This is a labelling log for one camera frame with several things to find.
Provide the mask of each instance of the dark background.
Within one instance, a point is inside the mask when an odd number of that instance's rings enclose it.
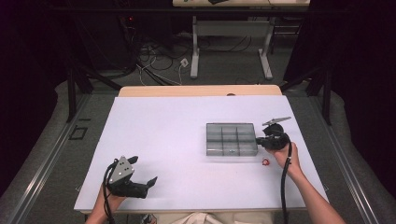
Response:
[[[51,3],[73,6],[79,1]],[[145,7],[151,7],[152,3],[145,2]],[[157,7],[171,6],[171,1],[156,3]],[[84,4],[114,7],[111,1],[105,0],[85,1]],[[395,174],[391,167],[396,158],[392,143],[396,136],[392,126],[396,123],[396,65],[393,59],[396,53],[396,8],[388,1],[368,0],[311,0],[310,8],[351,8],[355,20],[350,23],[345,18],[305,19],[285,80],[294,80],[322,65],[329,55],[336,59],[331,66],[332,90],[345,101],[352,141],[382,184],[396,196]],[[62,49],[69,48],[80,62],[95,69],[124,68],[132,66],[134,61],[129,57],[115,16],[58,17],[56,22],[62,25],[68,41],[64,43],[50,28],[54,22],[52,18],[40,10],[36,1],[2,0],[0,10],[0,169],[7,171],[3,172],[0,186],[3,194],[56,106],[54,88],[66,80],[66,67],[69,66]],[[140,27],[152,28],[142,29],[141,33],[169,48],[172,48],[171,34],[190,24],[189,18],[180,21],[172,17],[153,17],[141,21],[144,25]],[[156,30],[156,24],[166,29]],[[101,45],[103,52],[97,51],[91,38]],[[334,51],[337,38],[344,38],[345,44]]]

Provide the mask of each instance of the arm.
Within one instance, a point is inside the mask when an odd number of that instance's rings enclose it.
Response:
[[[111,212],[113,213],[119,208],[119,206],[126,199],[126,197],[119,197],[110,194],[107,199],[110,204]],[[103,195],[103,188],[101,186],[98,193],[98,197],[96,198],[95,206],[93,207],[92,212],[85,223],[99,224],[99,223],[105,223],[106,221],[107,221],[107,214],[105,212],[105,198]]]
[[[308,214],[313,223],[345,223],[335,209],[317,192],[312,184],[305,177],[298,159],[298,149],[294,143],[291,152],[291,164],[289,165],[288,175],[296,184],[298,190],[303,196]],[[267,150],[273,154],[277,163],[283,168],[286,158],[288,157],[289,145],[286,145],[281,150]]]

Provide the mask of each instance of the small red object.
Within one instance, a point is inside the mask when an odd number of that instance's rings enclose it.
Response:
[[[270,160],[269,160],[268,158],[262,159],[262,165],[267,166],[267,165],[269,165],[269,164],[270,164]]]

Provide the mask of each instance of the white desk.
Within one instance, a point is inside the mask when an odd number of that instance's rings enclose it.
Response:
[[[253,94],[263,88],[250,87]],[[216,88],[206,87],[205,91]],[[132,181],[146,183],[154,176],[158,176],[158,180],[146,199],[128,198],[119,212],[278,210],[281,208],[282,169],[275,159],[260,146],[256,157],[207,157],[205,125],[208,122],[251,122],[256,135],[263,136],[263,122],[288,116],[291,119],[281,124],[299,147],[307,178],[327,199],[285,96],[138,96],[115,99],[75,210],[91,212],[107,166],[122,155],[139,157]],[[271,158],[272,163],[262,166],[263,157]],[[286,201],[289,209],[304,208],[303,199],[289,178],[286,180]]]
[[[173,0],[174,7],[307,7],[309,0],[229,0],[212,5],[208,0]],[[266,79],[272,79],[267,52],[274,30],[275,18],[269,21],[198,21],[192,17],[191,78],[198,77],[198,35],[249,35],[264,36],[259,56]]]

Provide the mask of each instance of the forearm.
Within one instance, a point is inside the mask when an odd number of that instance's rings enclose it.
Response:
[[[345,223],[335,209],[318,193],[304,174],[294,175],[294,183],[303,196],[305,206],[313,223]]]

